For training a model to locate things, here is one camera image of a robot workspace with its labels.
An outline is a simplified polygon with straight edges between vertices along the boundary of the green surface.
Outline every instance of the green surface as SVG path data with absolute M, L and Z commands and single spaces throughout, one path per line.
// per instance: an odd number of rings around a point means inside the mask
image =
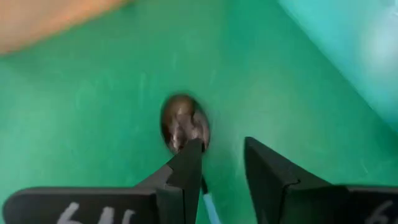
M 0 83 L 0 201 L 138 183 L 172 156 L 159 113 L 176 91 L 208 113 L 225 224 L 255 223 L 245 136 L 333 183 L 398 184 L 397 134 L 271 0 L 141 0 L 3 57 Z

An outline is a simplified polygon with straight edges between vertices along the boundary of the white number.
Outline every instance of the white number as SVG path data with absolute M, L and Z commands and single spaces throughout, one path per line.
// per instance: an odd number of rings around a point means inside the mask
M 378 206 L 372 215 L 365 220 L 365 224 L 388 224 L 388 217 L 383 215 L 382 212 L 392 205 L 392 201 L 386 201 Z
M 80 222 L 71 221 L 72 215 L 79 209 L 79 204 L 72 202 L 69 207 L 61 214 L 60 219 L 58 219 L 57 224 L 81 224 Z
M 135 214 L 134 211 L 132 211 L 132 210 L 130 210 L 130 209 L 127 209 L 127 210 L 124 212 L 122 224 L 130 224 L 130 219 L 131 219 L 131 217 L 132 217 L 133 214 Z
M 79 209 L 79 204 L 72 202 L 69 207 L 61 214 L 57 224 L 82 224 L 78 221 L 70 220 L 73 214 Z M 102 214 L 99 218 L 98 224 L 113 224 L 114 208 L 104 207 Z M 130 219 L 135 211 L 127 209 L 124 212 L 122 224 L 130 224 Z

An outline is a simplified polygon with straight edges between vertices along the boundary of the light blue surface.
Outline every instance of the light blue surface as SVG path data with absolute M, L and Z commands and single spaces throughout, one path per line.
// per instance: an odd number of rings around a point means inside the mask
M 398 130 L 398 14 L 394 0 L 280 0 L 359 94 Z
M 217 210 L 213 202 L 211 193 L 203 195 L 203 201 L 205 202 L 207 214 L 209 215 L 209 221 L 211 224 L 221 224 L 220 218 L 218 218 Z

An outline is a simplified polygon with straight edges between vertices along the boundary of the green board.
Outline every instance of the green board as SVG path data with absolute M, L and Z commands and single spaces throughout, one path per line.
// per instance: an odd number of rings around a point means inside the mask
M 159 118 L 206 110 L 223 223 L 255 223 L 243 139 L 333 183 L 398 184 L 398 137 L 271 0 L 142 0 L 0 59 L 0 201 L 33 186 L 132 186 L 167 162 Z M 198 223 L 208 223 L 200 201 Z

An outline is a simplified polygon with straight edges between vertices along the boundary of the blurry orange object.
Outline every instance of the blurry orange object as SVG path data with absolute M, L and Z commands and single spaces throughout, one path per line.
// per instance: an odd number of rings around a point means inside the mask
M 30 45 L 125 0 L 0 0 L 0 55 Z

